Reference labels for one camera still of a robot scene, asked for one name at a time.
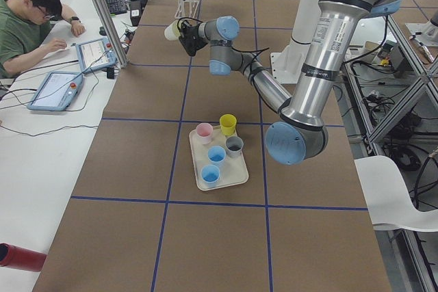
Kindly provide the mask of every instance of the blue joint cap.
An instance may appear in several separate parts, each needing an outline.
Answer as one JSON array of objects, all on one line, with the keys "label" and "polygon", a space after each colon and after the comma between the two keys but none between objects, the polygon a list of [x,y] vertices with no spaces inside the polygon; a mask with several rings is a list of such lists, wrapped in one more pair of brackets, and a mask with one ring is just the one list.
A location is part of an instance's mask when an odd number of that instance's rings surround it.
[{"label": "blue joint cap", "polygon": [[228,64],[224,62],[219,62],[214,59],[210,60],[210,73],[213,75],[229,75],[231,73],[231,68]]},{"label": "blue joint cap", "polygon": [[302,135],[286,122],[275,122],[266,131],[265,145],[269,155],[281,164],[297,164],[306,157]]},{"label": "blue joint cap", "polygon": [[371,9],[371,12],[368,14],[366,18],[386,16],[389,14],[393,14],[398,11],[400,8],[400,4],[402,0],[396,0],[392,3],[386,3],[384,5],[376,6]]},{"label": "blue joint cap", "polygon": [[232,16],[221,16],[216,20],[216,29],[225,40],[236,39],[239,35],[239,22]]}]

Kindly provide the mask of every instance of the white desk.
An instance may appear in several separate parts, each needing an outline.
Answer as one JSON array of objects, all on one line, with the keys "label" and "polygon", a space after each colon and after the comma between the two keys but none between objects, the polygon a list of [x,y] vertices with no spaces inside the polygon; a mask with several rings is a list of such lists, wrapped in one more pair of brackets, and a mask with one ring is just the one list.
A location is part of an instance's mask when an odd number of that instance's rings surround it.
[{"label": "white desk", "polygon": [[[86,26],[86,32],[75,38],[67,22],[58,22],[47,40],[63,38],[68,45],[100,38],[100,20],[91,0],[74,0],[71,7]],[[130,24],[129,13],[113,19],[119,36]],[[77,59],[76,50],[52,53],[37,67]],[[37,88],[47,72],[65,70],[79,72],[78,64],[38,69],[21,75],[11,90]],[[30,111],[12,95],[0,102],[3,126],[30,134],[65,126],[97,126],[114,87],[114,80],[102,71],[87,75],[81,92],[69,110],[81,109],[96,84],[85,108],[78,112]],[[16,92],[21,102],[29,101],[33,92]],[[65,129],[38,137],[28,137],[0,128],[0,243],[10,243],[39,252],[48,252],[65,206],[81,171],[83,161],[96,129]],[[39,273],[0,267],[0,291],[29,292]]]}]

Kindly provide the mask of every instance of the blue cup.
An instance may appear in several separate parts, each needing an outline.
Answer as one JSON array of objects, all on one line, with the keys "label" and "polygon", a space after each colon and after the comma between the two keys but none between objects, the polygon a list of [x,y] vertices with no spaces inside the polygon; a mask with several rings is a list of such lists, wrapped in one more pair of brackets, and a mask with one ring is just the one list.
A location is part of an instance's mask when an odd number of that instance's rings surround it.
[{"label": "blue cup", "polygon": [[208,150],[208,159],[210,160],[211,164],[214,164],[218,167],[224,163],[225,156],[225,149],[219,145],[212,146]]},{"label": "blue cup", "polygon": [[208,185],[215,185],[220,178],[220,170],[216,165],[206,165],[201,170],[201,177]]}]

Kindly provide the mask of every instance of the eyeglasses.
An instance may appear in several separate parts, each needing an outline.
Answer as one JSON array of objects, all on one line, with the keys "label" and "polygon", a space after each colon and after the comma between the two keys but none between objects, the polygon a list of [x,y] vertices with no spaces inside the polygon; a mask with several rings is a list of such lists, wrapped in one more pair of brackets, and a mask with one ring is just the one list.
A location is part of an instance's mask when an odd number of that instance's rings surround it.
[{"label": "eyeglasses", "polygon": [[55,17],[55,15],[47,14],[44,10],[41,9],[40,6],[36,6],[36,7],[44,14],[44,16],[43,16],[44,20],[50,20],[51,18]]}]

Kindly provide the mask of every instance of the hand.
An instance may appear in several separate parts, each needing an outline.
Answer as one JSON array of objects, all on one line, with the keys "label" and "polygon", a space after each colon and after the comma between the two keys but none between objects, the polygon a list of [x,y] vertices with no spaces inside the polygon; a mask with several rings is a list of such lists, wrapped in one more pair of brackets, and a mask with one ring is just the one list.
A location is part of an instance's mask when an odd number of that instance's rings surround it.
[{"label": "hand", "polygon": [[81,22],[71,21],[71,33],[75,37],[80,36],[83,32],[85,32],[85,27]]},{"label": "hand", "polygon": [[47,53],[52,53],[54,51],[59,51],[60,49],[65,49],[67,47],[67,43],[63,39],[54,38],[50,40],[50,42],[44,47],[47,50]]}]

